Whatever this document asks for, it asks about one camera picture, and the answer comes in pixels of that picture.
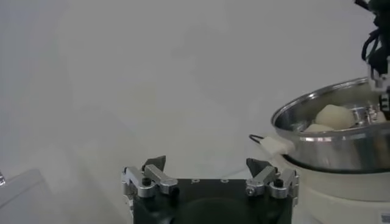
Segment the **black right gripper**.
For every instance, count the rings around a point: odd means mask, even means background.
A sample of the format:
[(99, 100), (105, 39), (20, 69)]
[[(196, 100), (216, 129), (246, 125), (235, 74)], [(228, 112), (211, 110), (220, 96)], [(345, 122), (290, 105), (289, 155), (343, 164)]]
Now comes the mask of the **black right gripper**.
[(361, 59), (368, 65), (368, 83), (378, 98), (378, 110), (389, 120), (389, 0), (355, 0), (374, 15), (376, 27), (363, 43)]

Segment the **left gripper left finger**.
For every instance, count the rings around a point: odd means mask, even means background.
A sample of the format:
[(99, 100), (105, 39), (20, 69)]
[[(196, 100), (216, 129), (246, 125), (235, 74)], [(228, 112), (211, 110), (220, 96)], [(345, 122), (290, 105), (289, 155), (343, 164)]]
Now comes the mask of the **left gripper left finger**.
[(164, 173), (165, 156), (149, 158), (140, 169), (135, 166), (122, 170), (123, 194), (129, 198), (152, 198), (158, 194), (175, 197), (179, 194), (179, 181)]

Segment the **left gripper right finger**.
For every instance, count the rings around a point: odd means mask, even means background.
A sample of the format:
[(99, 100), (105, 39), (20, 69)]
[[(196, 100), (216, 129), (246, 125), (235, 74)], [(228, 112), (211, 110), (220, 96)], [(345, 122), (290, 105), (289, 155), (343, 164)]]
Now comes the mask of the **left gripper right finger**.
[(246, 159), (246, 165), (252, 178), (246, 180), (246, 194), (250, 197), (269, 192), (272, 198), (298, 198), (299, 175), (295, 170), (278, 168), (267, 161)]

